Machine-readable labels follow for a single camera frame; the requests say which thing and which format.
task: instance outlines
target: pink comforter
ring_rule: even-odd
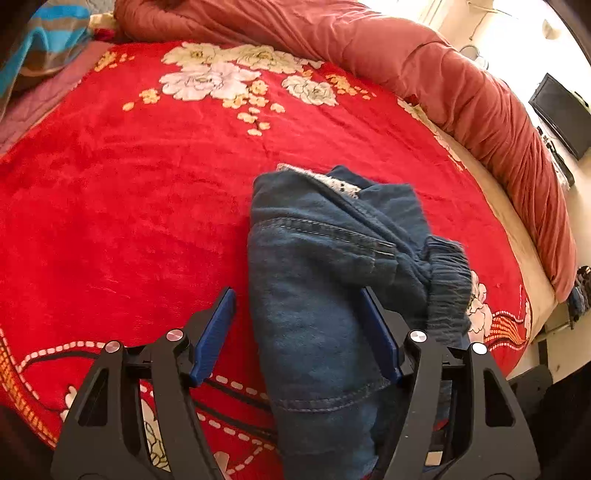
[[[576,247],[548,152],[509,87],[431,29],[354,0],[118,0],[115,16],[136,40],[268,44],[415,95],[504,187],[557,300],[569,295]]]

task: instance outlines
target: red floral bedspread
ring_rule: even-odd
[[[509,373],[531,324],[518,264],[472,176],[407,110],[271,47],[106,53],[0,164],[0,400],[55,446],[105,342],[152,342],[230,285],[238,311],[194,391],[199,419],[228,478],[280,478],[246,272],[252,182],[279,163],[410,183],[433,232],[464,245],[470,335]],[[166,467],[150,385],[141,392],[152,458]]]

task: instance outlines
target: black monitor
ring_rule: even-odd
[[[587,149],[591,148],[591,113],[575,95],[547,73],[530,105],[564,146],[578,160],[583,158]]]

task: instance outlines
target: red blanket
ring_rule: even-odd
[[[54,446],[105,342],[152,342],[230,285],[238,311],[194,391],[199,419],[228,476],[280,478],[246,272],[252,182],[278,163],[410,183],[433,233],[466,249],[471,337],[513,369],[531,310],[505,231],[395,95],[269,47],[127,44],[0,164],[1,400]],[[166,466],[150,385],[141,391],[152,458]]]
[[[136,40],[269,44],[415,96],[506,190],[557,300],[569,296],[576,247],[549,152],[510,88],[433,30],[356,0],[118,0],[115,16]]]

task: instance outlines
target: silver screw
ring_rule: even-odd
[[[484,355],[487,353],[488,348],[486,348],[484,343],[476,342],[472,344],[472,350],[474,350],[474,353],[478,353],[478,355]]]
[[[170,330],[166,334],[166,339],[169,342],[178,342],[181,338],[183,338],[183,331],[175,328],[174,330]]]
[[[410,332],[410,339],[413,342],[423,343],[425,340],[427,340],[427,334],[421,330],[413,330]]]
[[[115,353],[120,347],[121,344],[117,340],[111,340],[105,345],[105,350],[107,353]]]

